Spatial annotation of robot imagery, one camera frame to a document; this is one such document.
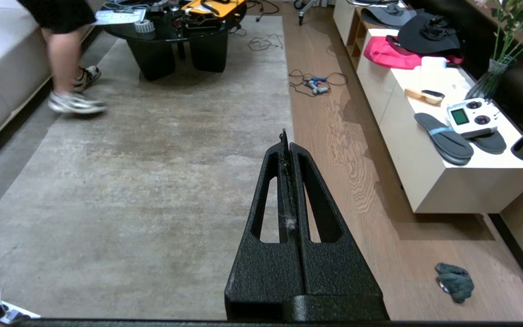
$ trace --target white sideboard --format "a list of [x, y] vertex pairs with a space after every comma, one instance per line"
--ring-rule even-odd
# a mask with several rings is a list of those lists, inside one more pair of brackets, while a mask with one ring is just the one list
[[[420, 88], [419, 68], [384, 68], [360, 53], [372, 36], [397, 35], [398, 31], [357, 24], [356, 17], [354, 6], [337, 1], [336, 26], [349, 48], [356, 74], [413, 211], [499, 213], [523, 192], [523, 161], [510, 151], [520, 133], [504, 114], [498, 114], [498, 130], [507, 143], [504, 153], [489, 154], [472, 144], [475, 153], [467, 165], [456, 166], [443, 160], [413, 116], [425, 112], [444, 122], [445, 106], [461, 102], [473, 81], [463, 69], [446, 70], [444, 80], [452, 89], [444, 92], [442, 107], [405, 96], [406, 88]], [[365, 29], [363, 35], [357, 31], [361, 28]]]

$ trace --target table leg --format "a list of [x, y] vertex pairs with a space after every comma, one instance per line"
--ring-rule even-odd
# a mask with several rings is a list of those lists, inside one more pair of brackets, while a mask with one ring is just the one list
[[148, 81], [158, 80], [175, 72], [173, 46], [170, 43], [137, 40], [127, 40], [127, 43]]
[[179, 58], [185, 58], [185, 44], [183, 42], [177, 43], [177, 49], [179, 50]]
[[227, 32], [189, 41], [193, 66], [206, 72], [221, 73], [227, 61]]

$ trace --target white spool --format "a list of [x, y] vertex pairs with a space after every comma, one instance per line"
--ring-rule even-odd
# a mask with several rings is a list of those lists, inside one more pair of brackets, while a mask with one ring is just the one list
[[134, 28], [138, 33], [151, 33], [154, 31], [154, 24], [152, 21], [145, 19], [143, 21], [136, 21], [134, 23]]

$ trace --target black shorts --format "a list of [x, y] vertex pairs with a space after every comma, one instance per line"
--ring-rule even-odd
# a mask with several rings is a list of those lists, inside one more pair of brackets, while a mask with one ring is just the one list
[[86, 0], [18, 0], [43, 29], [66, 34], [96, 21]]

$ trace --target rug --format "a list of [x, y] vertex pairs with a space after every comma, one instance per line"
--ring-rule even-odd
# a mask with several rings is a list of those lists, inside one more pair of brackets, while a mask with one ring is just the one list
[[148, 82], [114, 44], [89, 90], [109, 112], [58, 118], [0, 200], [4, 300], [43, 317], [226, 319], [264, 153], [282, 128], [293, 137], [284, 50], [247, 46], [283, 41], [281, 17], [242, 25], [223, 73], [178, 59]]

